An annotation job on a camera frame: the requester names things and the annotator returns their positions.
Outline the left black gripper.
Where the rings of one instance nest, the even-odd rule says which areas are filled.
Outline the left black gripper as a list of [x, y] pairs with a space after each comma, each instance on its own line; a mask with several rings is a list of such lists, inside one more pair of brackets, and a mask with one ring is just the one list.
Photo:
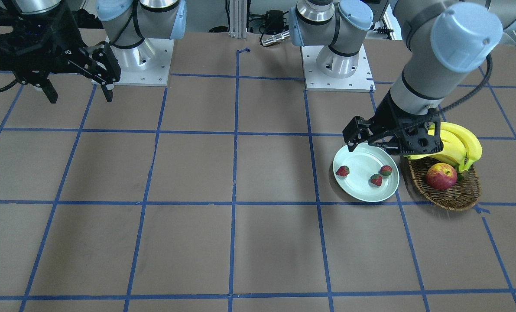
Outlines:
[[442, 151], [440, 121], [437, 109], [429, 108], [423, 115], [411, 114], [399, 108], [388, 93], [373, 121], [354, 116], [342, 134], [349, 152], [366, 143], [393, 156], [432, 154]]

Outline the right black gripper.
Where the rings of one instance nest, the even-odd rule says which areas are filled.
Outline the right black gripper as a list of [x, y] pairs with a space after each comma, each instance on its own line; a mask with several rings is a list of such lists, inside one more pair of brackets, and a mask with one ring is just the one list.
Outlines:
[[121, 67], [108, 42], [86, 47], [63, 0], [0, 0], [0, 71], [11, 71], [21, 85], [42, 90], [56, 104], [49, 75], [79, 73], [100, 86], [107, 102]]

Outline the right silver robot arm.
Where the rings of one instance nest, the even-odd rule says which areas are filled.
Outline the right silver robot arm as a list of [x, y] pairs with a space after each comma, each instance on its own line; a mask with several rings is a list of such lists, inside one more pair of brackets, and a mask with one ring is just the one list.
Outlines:
[[0, 71], [16, 84], [40, 89], [54, 104], [51, 74], [82, 75], [99, 85], [107, 101], [127, 73], [157, 62], [153, 40], [181, 39], [186, 31], [184, 0], [98, 0], [97, 18], [80, 21], [64, 0], [0, 0]]

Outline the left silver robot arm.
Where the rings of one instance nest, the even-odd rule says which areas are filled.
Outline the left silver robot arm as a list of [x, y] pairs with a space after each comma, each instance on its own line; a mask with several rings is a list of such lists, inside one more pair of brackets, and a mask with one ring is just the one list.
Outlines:
[[[363, 142], [390, 155], [439, 152], [438, 105], [484, 61], [506, 30], [516, 30], [516, 0], [392, 0], [402, 41], [412, 57], [370, 119], [353, 117], [343, 129], [347, 149]], [[289, 11], [294, 45], [326, 46], [329, 56], [356, 59], [373, 24], [361, 0], [298, 0]]]

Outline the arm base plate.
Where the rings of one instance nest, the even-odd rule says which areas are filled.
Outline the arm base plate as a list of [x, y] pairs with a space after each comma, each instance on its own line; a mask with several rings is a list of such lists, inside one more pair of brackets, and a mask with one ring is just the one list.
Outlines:
[[308, 91], [375, 91], [373, 75], [365, 47], [359, 53], [343, 57], [327, 46], [301, 47], [305, 88]]
[[103, 48], [94, 59], [108, 74], [115, 66], [115, 76], [108, 89], [114, 86], [166, 86], [172, 60], [171, 39], [125, 37], [115, 44], [109, 38], [97, 45]]

